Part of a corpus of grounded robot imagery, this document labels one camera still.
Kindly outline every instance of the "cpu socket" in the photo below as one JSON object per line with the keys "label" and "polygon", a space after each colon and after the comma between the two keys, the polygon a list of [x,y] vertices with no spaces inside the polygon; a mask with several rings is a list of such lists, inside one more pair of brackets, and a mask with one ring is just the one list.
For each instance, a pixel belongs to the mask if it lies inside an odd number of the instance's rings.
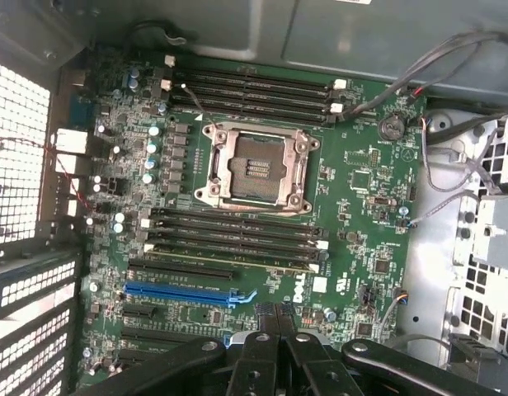
{"label": "cpu socket", "polygon": [[313,206],[303,198],[308,154],[320,142],[303,130],[223,122],[212,140],[206,186],[195,197],[214,208],[293,216]]}

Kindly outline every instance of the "blue pcie slot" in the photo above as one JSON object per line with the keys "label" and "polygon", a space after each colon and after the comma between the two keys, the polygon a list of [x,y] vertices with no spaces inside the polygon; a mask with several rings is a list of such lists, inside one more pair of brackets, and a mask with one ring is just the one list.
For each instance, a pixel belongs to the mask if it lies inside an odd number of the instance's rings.
{"label": "blue pcie slot", "polygon": [[248,304],[257,295],[257,290],[248,295],[238,293],[231,289],[229,292],[194,289],[171,285],[158,285],[144,282],[127,282],[124,286],[127,295],[152,297],[154,299],[177,299],[191,303],[226,305],[234,308],[236,304]]}

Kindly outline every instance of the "motherboard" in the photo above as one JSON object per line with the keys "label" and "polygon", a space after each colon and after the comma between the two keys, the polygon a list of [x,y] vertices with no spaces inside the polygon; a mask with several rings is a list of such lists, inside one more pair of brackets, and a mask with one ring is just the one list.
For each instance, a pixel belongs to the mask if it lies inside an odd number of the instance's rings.
{"label": "motherboard", "polygon": [[87,186],[79,387],[195,337],[226,345],[265,302],[335,348],[390,337],[424,98],[343,120],[387,85],[191,54],[90,59],[57,136],[80,146]]}

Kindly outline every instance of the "green circuit board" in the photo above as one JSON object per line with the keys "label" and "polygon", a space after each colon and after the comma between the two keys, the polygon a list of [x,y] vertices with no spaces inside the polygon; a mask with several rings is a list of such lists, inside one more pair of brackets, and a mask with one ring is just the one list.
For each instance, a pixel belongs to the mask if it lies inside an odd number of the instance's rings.
{"label": "green circuit board", "polygon": [[[94,56],[94,66],[89,73],[96,80],[96,91],[93,97],[74,98],[69,128],[93,125],[97,130],[98,125],[105,125],[112,131],[112,136],[104,134],[101,138],[110,147],[119,146],[121,151],[116,155],[111,153],[109,157],[95,158],[94,174],[124,180],[125,192],[100,192],[87,196],[93,205],[107,202],[109,209],[92,214],[94,225],[87,226],[85,231],[90,259],[87,276],[82,280],[81,301],[85,318],[80,351],[85,349],[87,353],[78,365],[78,387],[106,378],[109,375],[107,367],[117,360],[121,350],[160,352],[177,345],[175,342],[149,341],[145,337],[121,339],[123,328],[137,329],[137,333],[139,330],[156,330],[223,340],[235,332],[256,330],[255,304],[267,301],[292,303],[297,328],[323,334],[335,348],[355,337],[377,340],[380,321],[393,296],[402,288],[409,238],[406,222],[410,219],[415,198],[421,137],[415,123],[413,126],[408,124],[402,139],[386,141],[379,137],[378,123],[391,114],[400,114],[406,120],[416,119],[424,110],[424,99],[408,106],[402,97],[392,97],[375,112],[333,125],[211,111],[212,121],[218,124],[229,122],[253,125],[253,129],[262,125],[303,130],[310,139],[319,142],[319,147],[308,153],[305,169],[303,198],[312,206],[307,213],[201,211],[209,208],[195,196],[195,192],[207,184],[212,163],[212,140],[204,133],[212,126],[208,116],[188,106],[168,105],[166,111],[158,113],[157,108],[164,102],[164,96],[161,97],[157,90],[162,77],[156,72],[164,66],[164,54],[142,53],[128,59],[116,50],[99,49]],[[178,65],[225,72],[248,68],[249,73],[275,81],[285,78],[326,86],[343,78],[192,55],[178,55],[176,67]],[[130,70],[135,68],[139,70],[139,78],[136,78],[139,87],[130,90]],[[351,78],[345,78],[345,81],[346,103],[369,100],[386,87],[382,82]],[[149,135],[153,126],[159,128],[158,136]],[[173,143],[176,136],[183,138],[179,140],[181,144]],[[150,143],[156,146],[154,153],[147,152]],[[175,159],[173,150],[178,148],[183,150],[182,155]],[[153,169],[144,168],[149,159],[154,161]],[[183,166],[181,170],[173,171],[173,161],[179,159]],[[265,177],[263,164],[255,165],[255,174]],[[149,184],[143,182],[144,173],[150,176]],[[323,241],[328,243],[328,248],[323,249],[319,264],[303,266],[303,270],[287,265],[285,260],[270,257],[246,259],[228,247],[216,253],[198,250],[196,245],[188,243],[158,254],[145,248],[150,242],[143,220],[149,218],[152,208],[165,208],[176,214],[182,210],[208,216],[319,227],[328,233]],[[114,231],[116,213],[125,215],[123,229],[117,230],[119,232]],[[282,235],[286,232],[285,229],[281,231]],[[229,270],[233,271],[233,278],[131,271],[129,261],[143,257],[167,259],[180,268],[197,265],[199,268]],[[125,295],[124,286],[128,281],[223,292],[238,290],[245,295],[256,290],[256,295],[251,303],[232,308]],[[125,316],[124,306],[127,304],[151,306],[153,316]],[[389,337],[394,328],[393,315],[384,337]],[[102,368],[89,373],[96,362],[102,362]]]}

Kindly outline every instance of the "red wire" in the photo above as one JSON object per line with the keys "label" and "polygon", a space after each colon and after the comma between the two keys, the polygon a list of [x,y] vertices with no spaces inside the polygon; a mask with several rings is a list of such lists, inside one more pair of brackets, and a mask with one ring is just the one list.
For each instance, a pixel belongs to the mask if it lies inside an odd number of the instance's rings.
{"label": "red wire", "polygon": [[33,140],[24,139],[24,138],[2,137],[2,138],[0,138],[0,141],[2,141],[2,140],[10,140],[10,141],[13,141],[13,142],[21,142],[21,143],[30,143],[30,144],[32,144],[32,145],[34,145],[36,147],[42,148],[47,153],[47,155],[49,155],[52,158],[56,159],[56,161],[58,162],[59,166],[62,168],[63,176],[68,180],[69,185],[71,186],[71,189],[73,190],[74,194],[76,195],[76,198],[77,198],[78,202],[80,202],[86,209],[91,209],[91,206],[87,203],[87,201],[83,198],[82,194],[80,194],[78,189],[74,186],[73,178],[65,170],[65,167],[62,164],[62,161],[58,158],[57,155],[55,155],[54,153],[52,153],[50,151],[48,146],[43,145],[43,144],[39,144],[39,143],[36,143]]}

